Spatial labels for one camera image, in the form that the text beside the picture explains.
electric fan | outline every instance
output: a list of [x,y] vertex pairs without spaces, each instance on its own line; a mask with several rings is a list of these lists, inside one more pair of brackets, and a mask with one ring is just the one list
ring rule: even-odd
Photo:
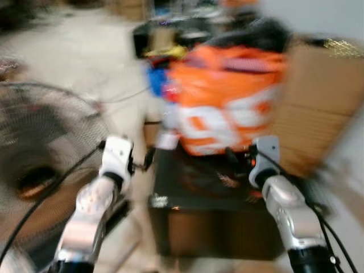
[[[37,83],[0,83],[0,245],[57,177],[107,137],[97,105]],[[94,154],[37,209],[15,243],[34,251],[59,234],[78,190],[95,177]]]

tiled floor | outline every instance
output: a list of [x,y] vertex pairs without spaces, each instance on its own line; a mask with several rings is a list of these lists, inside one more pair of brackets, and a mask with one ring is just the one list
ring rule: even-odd
[[[123,22],[105,10],[59,10],[46,24],[7,36],[0,54],[24,60],[33,80],[91,94],[112,101],[147,86],[143,63],[133,57],[131,30],[134,23]],[[160,104],[144,92],[127,101],[104,104],[110,130],[127,134],[135,142],[134,158],[141,162],[145,153],[142,126],[145,117],[159,119]],[[160,272],[290,272],[280,262],[255,262],[226,259],[160,260],[155,254],[145,200],[151,189],[152,173],[137,173],[133,179],[134,209],[106,238],[96,272],[137,273],[159,268]],[[130,247],[135,251],[119,264]]]

